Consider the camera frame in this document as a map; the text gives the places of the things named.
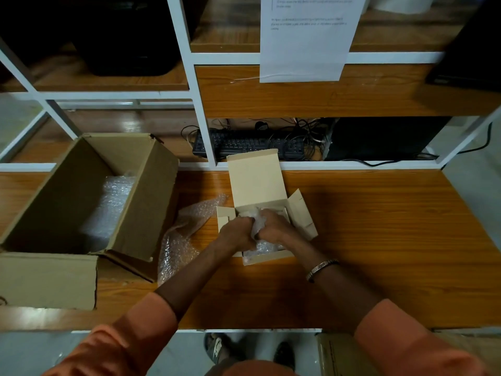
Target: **black keyboard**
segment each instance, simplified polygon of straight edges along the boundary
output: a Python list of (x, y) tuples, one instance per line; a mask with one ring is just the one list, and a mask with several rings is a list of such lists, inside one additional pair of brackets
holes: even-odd
[[(210, 129), (217, 159), (226, 158), (231, 154), (254, 152), (257, 150), (279, 150), (281, 160), (299, 160), (305, 156), (303, 130), (229, 130)], [(205, 146), (200, 131), (196, 134), (193, 154), (207, 158)]]

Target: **paper sheet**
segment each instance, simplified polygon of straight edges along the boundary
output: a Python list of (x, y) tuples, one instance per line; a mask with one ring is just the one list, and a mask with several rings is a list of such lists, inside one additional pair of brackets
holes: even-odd
[(365, 0), (261, 0), (260, 82), (339, 81)]

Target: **person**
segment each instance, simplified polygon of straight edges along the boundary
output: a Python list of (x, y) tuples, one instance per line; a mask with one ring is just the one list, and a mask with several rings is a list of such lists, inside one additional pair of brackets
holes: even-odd
[[(269, 209), (262, 210), (262, 215), (266, 217), (266, 226), (258, 234), (260, 239), (283, 245), (307, 272), (322, 264), (312, 280), (331, 302), (333, 315), (340, 317), (354, 333), (355, 340), (381, 373), (387, 376), (488, 374), (479, 359), (452, 348), (342, 265), (329, 262), (332, 259), (303, 239), (282, 216)], [(235, 218), (227, 223), (197, 258), (116, 322), (94, 328), (44, 376), (146, 374), (217, 268), (234, 253), (255, 247), (250, 236), (252, 224), (252, 218)], [(244, 360), (237, 352), (232, 354), (231, 343), (222, 335), (206, 335), (204, 345), (216, 364), (208, 376), (294, 375), (294, 362), (287, 356), (287, 346), (281, 345), (277, 362), (270, 362)]]

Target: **orange shirt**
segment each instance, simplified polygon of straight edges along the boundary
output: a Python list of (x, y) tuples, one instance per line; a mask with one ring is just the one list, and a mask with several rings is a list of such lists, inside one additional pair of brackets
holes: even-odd
[[(170, 306), (150, 293), (115, 323), (94, 328), (43, 376), (144, 375), (176, 330)], [(360, 322), (355, 339), (386, 376), (488, 375), (480, 360), (438, 339), (388, 299)], [(236, 363), (224, 376), (257, 374), (294, 375), (270, 361), (247, 360)]]

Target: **metal bracelet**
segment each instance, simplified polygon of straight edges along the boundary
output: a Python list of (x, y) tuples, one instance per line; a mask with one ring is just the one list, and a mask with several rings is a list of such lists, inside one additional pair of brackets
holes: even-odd
[(323, 268), (328, 267), (329, 265), (333, 265), (333, 264), (339, 265), (339, 261), (328, 260), (328, 261), (324, 261), (322, 264), (317, 265), (316, 267), (314, 267), (312, 269), (312, 271), (310, 273), (308, 273), (308, 276), (306, 276), (306, 281), (311, 282), (312, 284), (315, 283), (315, 281), (313, 281), (313, 276), (316, 273), (318, 273), (319, 271), (321, 271)]

